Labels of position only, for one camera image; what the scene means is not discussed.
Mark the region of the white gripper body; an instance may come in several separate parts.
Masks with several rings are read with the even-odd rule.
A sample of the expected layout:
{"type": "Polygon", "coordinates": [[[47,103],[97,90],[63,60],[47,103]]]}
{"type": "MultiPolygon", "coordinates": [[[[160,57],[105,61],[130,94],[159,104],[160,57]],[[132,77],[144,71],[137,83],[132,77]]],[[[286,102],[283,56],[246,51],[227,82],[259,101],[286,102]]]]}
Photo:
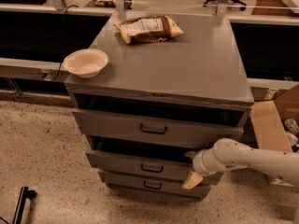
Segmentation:
{"type": "Polygon", "coordinates": [[[192,167],[202,176],[214,175],[221,171],[213,148],[197,151],[192,159],[192,167]]]}

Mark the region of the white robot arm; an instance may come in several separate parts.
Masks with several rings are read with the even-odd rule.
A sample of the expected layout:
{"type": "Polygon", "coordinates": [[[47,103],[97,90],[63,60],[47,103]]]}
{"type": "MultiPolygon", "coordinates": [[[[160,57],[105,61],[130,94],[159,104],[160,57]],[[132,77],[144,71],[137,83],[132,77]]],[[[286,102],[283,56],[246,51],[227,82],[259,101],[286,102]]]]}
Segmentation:
{"type": "Polygon", "coordinates": [[[299,154],[295,152],[253,148],[222,138],[212,148],[189,151],[185,156],[192,160],[192,168],[182,185],[184,189],[195,188],[205,177],[217,172],[245,168],[299,186],[299,154]]]}

